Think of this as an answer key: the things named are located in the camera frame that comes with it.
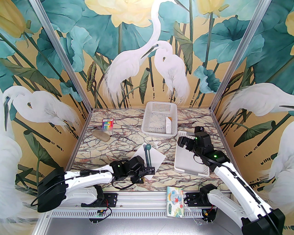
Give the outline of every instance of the marker set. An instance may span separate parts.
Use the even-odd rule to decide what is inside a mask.
[[[113,129],[113,118],[105,118],[102,120],[102,131],[111,131]]]

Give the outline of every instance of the metal floor panel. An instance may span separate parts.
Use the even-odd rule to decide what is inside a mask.
[[[106,219],[91,225],[88,219],[52,218],[45,235],[242,235],[221,210],[214,223],[193,219]]]

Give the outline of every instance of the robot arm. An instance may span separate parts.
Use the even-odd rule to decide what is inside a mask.
[[[223,152],[214,150],[210,136],[203,127],[195,127],[194,136],[195,139],[180,137],[178,145],[186,146],[187,150],[199,156],[203,164],[228,186],[241,206],[224,196],[212,184],[200,189],[202,198],[226,213],[238,224],[244,235],[282,234],[284,214],[279,209],[273,210],[250,188]]]
[[[109,165],[82,171],[67,171],[63,168],[53,170],[38,185],[38,212],[47,212],[62,205],[99,205],[102,192],[98,184],[123,181],[131,178],[133,184],[144,183],[145,175],[154,175],[154,167],[145,167],[144,160],[136,156],[129,161],[113,161]]]

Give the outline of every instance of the yellow lotus flower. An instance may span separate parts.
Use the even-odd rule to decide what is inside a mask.
[[[154,0],[85,0],[87,7],[99,15],[111,15],[115,27],[122,22],[139,27],[151,25]]]
[[[288,34],[294,36],[294,11],[287,15],[285,25],[287,26]],[[294,45],[292,46],[290,55],[294,56]]]
[[[225,0],[197,0],[198,11],[200,14],[213,13],[220,17],[220,11],[223,11],[229,5],[224,4]]]
[[[0,0],[0,28],[14,38],[20,38],[26,28],[24,17],[11,0]]]

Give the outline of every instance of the egret beak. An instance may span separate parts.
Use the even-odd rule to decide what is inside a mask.
[[[294,106],[290,106],[290,105],[279,105],[280,107],[283,107],[283,108],[292,108],[294,109]]]
[[[9,114],[9,109],[8,109],[8,101],[10,99],[5,100],[4,102],[4,125],[5,125],[5,131],[7,131],[7,121],[8,121],[8,114]]]
[[[141,59],[142,59],[143,57],[145,57],[146,55],[148,55],[150,52],[152,52],[153,49],[156,48],[156,47],[158,47],[158,44],[156,44],[155,46],[152,46],[152,47],[149,49],[149,51],[147,51],[147,52],[141,57]]]
[[[182,8],[184,8],[186,11],[189,11],[182,3],[180,3],[179,0],[174,0],[179,6],[181,6]]]

